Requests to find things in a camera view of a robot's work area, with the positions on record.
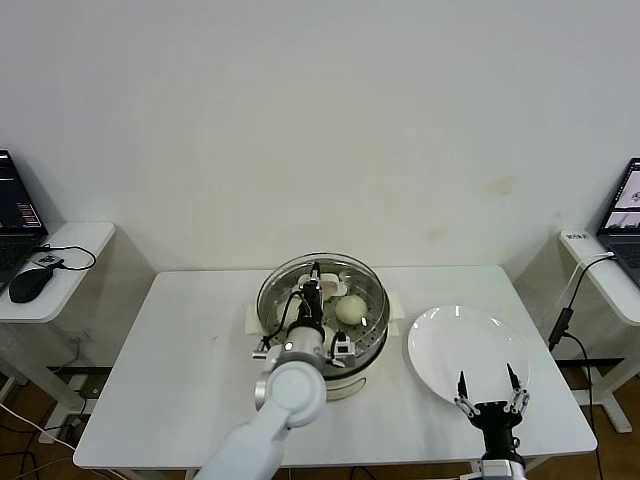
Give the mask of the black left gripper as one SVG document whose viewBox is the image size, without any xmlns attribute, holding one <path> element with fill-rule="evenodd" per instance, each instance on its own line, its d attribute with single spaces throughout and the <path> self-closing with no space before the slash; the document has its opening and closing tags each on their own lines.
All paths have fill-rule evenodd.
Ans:
<svg viewBox="0 0 640 480">
<path fill-rule="evenodd" d="M 323 320 L 323 297 L 320 282 L 320 264 L 314 262 L 310 271 L 310 280 L 305 282 L 300 290 L 301 304 L 298 319 L 309 321 L 318 326 L 322 324 Z"/>
</svg>

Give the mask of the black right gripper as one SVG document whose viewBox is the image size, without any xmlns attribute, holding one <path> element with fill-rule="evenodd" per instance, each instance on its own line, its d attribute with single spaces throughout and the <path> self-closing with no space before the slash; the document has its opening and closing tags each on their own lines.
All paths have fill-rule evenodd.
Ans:
<svg viewBox="0 0 640 480">
<path fill-rule="evenodd" d="M 471 424 L 482 432 L 485 452 L 483 459 L 520 459 L 519 443 L 512 429 L 521 423 L 521 414 L 530 400 L 528 390 L 510 364 L 507 364 L 512 392 L 509 400 L 473 404 L 468 396 L 464 372 L 460 371 L 454 404 L 468 417 Z"/>
</svg>

